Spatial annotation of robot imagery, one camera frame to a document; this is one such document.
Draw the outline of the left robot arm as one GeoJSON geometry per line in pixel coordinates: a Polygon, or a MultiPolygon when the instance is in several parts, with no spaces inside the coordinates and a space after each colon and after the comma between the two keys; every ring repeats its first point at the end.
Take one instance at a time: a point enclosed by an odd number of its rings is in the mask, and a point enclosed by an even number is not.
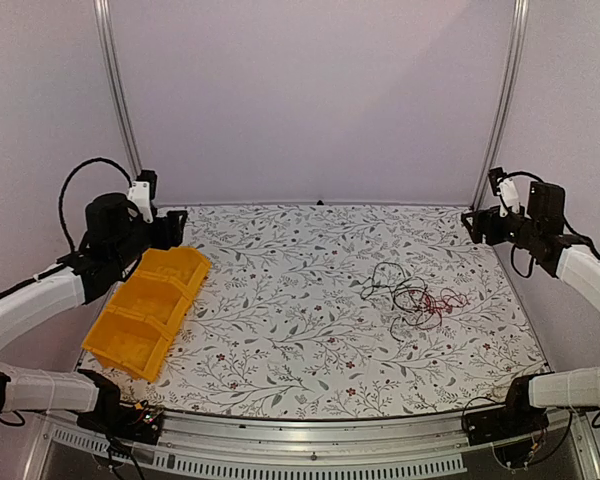
{"type": "MultiPolygon", "coordinates": [[[[126,281],[149,249],[180,246],[187,213],[160,216],[149,198],[98,196],[85,208],[79,245],[54,264],[0,292],[0,352],[52,317],[87,305],[126,281]]],[[[67,410],[91,417],[108,434],[128,426],[120,390],[92,371],[50,372],[0,363],[0,416],[7,412],[67,410]]]]}

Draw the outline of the yellow far bin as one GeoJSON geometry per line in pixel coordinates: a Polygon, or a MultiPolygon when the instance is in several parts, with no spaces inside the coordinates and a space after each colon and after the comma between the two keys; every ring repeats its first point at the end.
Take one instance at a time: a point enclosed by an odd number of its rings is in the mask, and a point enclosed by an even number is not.
{"type": "Polygon", "coordinates": [[[211,270],[211,262],[192,247],[146,251],[134,274],[152,280],[165,281],[179,289],[190,299],[195,299],[211,270]]]}

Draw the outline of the yellow bin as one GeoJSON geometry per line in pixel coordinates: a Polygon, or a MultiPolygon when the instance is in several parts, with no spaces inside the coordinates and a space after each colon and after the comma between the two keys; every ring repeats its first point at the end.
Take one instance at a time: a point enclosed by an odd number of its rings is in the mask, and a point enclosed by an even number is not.
{"type": "Polygon", "coordinates": [[[194,301],[194,295],[174,278],[133,274],[113,294],[108,306],[175,337],[194,301]]]}
{"type": "Polygon", "coordinates": [[[82,348],[104,368],[153,383],[173,341],[174,336],[152,318],[107,307],[91,327],[82,348]]]}
{"type": "Polygon", "coordinates": [[[195,299],[211,270],[211,262],[192,247],[146,251],[134,274],[152,280],[165,281],[179,289],[190,299],[195,299]]]}

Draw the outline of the yellow middle bin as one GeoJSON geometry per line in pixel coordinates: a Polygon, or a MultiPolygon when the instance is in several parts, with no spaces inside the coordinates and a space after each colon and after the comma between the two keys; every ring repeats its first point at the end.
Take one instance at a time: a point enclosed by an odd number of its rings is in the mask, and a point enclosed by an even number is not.
{"type": "Polygon", "coordinates": [[[194,295],[174,278],[133,274],[113,294],[108,306],[175,337],[194,301],[194,295]]]}

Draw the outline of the yellow near bin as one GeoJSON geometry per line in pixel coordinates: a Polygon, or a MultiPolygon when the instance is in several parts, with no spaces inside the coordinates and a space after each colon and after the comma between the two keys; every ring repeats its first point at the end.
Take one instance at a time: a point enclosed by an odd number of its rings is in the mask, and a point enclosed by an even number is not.
{"type": "Polygon", "coordinates": [[[82,348],[104,368],[153,383],[173,341],[174,336],[152,318],[107,307],[91,327],[82,348]]]}

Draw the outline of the floral patterned table mat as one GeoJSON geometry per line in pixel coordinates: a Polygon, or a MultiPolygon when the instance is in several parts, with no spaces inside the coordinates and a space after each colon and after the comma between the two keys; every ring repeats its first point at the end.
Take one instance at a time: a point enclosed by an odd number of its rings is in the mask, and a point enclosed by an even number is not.
{"type": "Polygon", "coordinates": [[[500,401],[548,365],[494,251],[453,207],[200,206],[212,266],[158,379],[128,400],[275,419],[364,419],[500,401]]]}

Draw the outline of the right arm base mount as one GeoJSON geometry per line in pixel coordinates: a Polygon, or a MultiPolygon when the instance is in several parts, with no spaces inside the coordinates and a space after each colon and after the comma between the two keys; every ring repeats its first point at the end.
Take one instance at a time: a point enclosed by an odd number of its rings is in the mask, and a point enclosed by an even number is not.
{"type": "Polygon", "coordinates": [[[526,468],[544,445],[549,419],[545,410],[517,411],[498,405],[470,411],[471,399],[461,413],[461,427],[470,446],[490,445],[495,459],[507,469],[526,468]]]}

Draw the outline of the right aluminium frame post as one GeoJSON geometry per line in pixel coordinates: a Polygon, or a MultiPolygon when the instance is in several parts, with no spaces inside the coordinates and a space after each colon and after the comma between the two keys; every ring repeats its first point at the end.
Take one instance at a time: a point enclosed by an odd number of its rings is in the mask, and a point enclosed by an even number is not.
{"type": "Polygon", "coordinates": [[[488,189],[488,171],[495,166],[504,137],[509,112],[514,98],[517,77],[522,61],[526,28],[529,16],[528,0],[516,0],[512,15],[510,37],[505,58],[504,73],[501,82],[495,116],[489,133],[480,169],[477,185],[470,204],[477,210],[488,189]]]}

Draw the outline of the aluminium frame post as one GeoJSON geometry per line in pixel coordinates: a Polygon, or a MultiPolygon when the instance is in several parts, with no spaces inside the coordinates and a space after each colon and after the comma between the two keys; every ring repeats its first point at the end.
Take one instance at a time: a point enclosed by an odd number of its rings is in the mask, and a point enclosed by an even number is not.
{"type": "Polygon", "coordinates": [[[526,28],[529,16],[528,0],[516,0],[512,15],[510,37],[505,58],[504,73],[501,82],[495,116],[489,133],[480,169],[477,185],[470,204],[477,210],[488,189],[488,171],[495,166],[504,137],[509,112],[514,98],[517,77],[522,61],[526,28]]]}
{"type": "Polygon", "coordinates": [[[107,0],[94,0],[93,6],[96,28],[103,55],[105,74],[109,84],[114,113],[129,168],[132,174],[136,176],[139,175],[142,170],[142,163],[124,92],[115,44],[111,5],[107,0]]]}

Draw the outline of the front aluminium rail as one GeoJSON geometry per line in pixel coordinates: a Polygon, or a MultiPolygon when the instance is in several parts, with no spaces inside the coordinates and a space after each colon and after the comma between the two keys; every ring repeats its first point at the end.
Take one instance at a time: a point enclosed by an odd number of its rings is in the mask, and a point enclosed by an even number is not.
{"type": "Polygon", "coordinates": [[[561,410],[547,429],[473,442],[466,415],[281,421],[168,412],[153,445],[110,450],[72,414],[40,418],[27,479],[600,479],[589,420],[561,410]]]}

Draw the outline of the left aluminium frame post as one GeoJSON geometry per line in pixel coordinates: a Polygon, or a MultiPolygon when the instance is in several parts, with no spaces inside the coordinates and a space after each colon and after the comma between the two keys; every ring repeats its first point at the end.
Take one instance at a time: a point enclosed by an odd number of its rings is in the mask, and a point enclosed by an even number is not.
{"type": "Polygon", "coordinates": [[[103,55],[105,74],[109,84],[114,113],[129,168],[132,174],[136,176],[139,175],[142,170],[142,163],[124,92],[115,44],[111,5],[107,0],[94,0],[93,6],[96,28],[103,55]]]}

